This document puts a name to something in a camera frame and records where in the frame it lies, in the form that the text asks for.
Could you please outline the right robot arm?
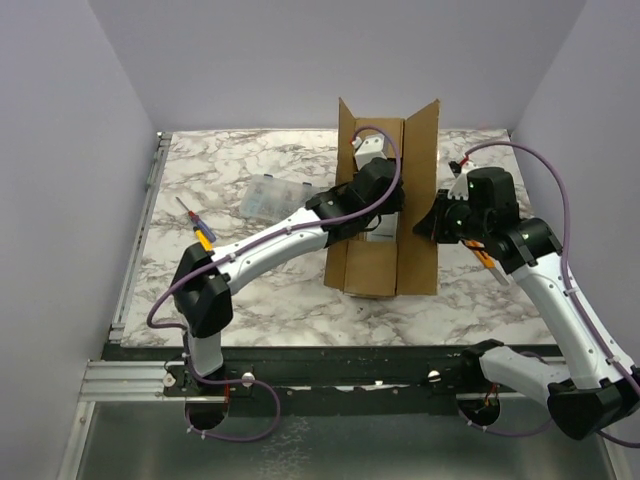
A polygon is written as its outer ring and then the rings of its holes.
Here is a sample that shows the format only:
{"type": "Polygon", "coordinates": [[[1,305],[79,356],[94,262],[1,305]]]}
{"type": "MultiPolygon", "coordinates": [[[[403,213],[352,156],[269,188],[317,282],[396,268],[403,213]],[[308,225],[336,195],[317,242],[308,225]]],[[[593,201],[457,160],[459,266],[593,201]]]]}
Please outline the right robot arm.
{"type": "Polygon", "coordinates": [[[477,242],[529,297],[565,360],[553,367],[486,340],[463,352],[461,383],[472,391],[499,384],[525,395],[574,440],[634,413],[638,367],[579,289],[549,225],[521,218],[512,175],[501,167],[450,167],[454,184],[438,191],[414,233],[437,244],[477,242]]]}

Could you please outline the white product package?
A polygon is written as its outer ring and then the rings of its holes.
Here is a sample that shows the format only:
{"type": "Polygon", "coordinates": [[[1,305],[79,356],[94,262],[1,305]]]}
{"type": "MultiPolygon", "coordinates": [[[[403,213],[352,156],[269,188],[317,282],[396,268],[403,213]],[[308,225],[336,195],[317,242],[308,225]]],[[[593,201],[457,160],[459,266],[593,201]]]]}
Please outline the white product package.
{"type": "Polygon", "coordinates": [[[398,213],[379,215],[365,228],[363,239],[369,242],[396,242],[398,213]]]}

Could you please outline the brown cardboard express box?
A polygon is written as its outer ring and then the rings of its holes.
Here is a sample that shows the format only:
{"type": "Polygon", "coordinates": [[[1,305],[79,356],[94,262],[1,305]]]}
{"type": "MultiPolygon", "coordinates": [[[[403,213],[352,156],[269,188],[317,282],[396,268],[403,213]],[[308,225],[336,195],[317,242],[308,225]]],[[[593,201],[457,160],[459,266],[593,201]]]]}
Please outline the brown cardboard express box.
{"type": "Polygon", "coordinates": [[[339,101],[335,183],[345,188],[378,156],[399,160],[401,178],[362,233],[328,248],[325,286],[369,298],[437,293],[438,247],[413,228],[436,196],[439,113],[434,100],[406,119],[356,117],[339,101]]]}

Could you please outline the orange utility knife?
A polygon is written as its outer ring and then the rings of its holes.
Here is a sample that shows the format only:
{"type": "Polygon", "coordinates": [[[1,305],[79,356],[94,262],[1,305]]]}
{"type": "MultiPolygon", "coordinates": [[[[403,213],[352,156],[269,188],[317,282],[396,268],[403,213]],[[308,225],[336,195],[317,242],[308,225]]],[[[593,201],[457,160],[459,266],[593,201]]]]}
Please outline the orange utility knife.
{"type": "Polygon", "coordinates": [[[494,262],[494,260],[485,251],[483,245],[481,245],[479,242],[476,242],[476,241],[465,240],[464,246],[475,255],[475,257],[480,261],[480,263],[484,266],[484,268],[489,271],[489,273],[494,277],[494,279],[500,285],[502,286],[510,285],[507,278],[502,274],[502,272],[496,266],[496,263],[494,262]]]}

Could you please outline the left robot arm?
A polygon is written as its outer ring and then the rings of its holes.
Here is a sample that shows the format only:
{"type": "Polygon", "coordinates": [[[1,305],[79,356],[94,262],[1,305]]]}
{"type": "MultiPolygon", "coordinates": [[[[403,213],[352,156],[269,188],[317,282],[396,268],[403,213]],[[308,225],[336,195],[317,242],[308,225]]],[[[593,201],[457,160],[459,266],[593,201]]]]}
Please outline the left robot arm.
{"type": "Polygon", "coordinates": [[[364,232],[382,215],[402,210],[400,167],[371,160],[353,179],[314,195],[280,223],[210,254],[199,244],[185,250],[171,285],[188,323],[186,382],[206,395],[220,385],[221,332],[231,322],[232,297],[262,274],[298,256],[364,232]]]}

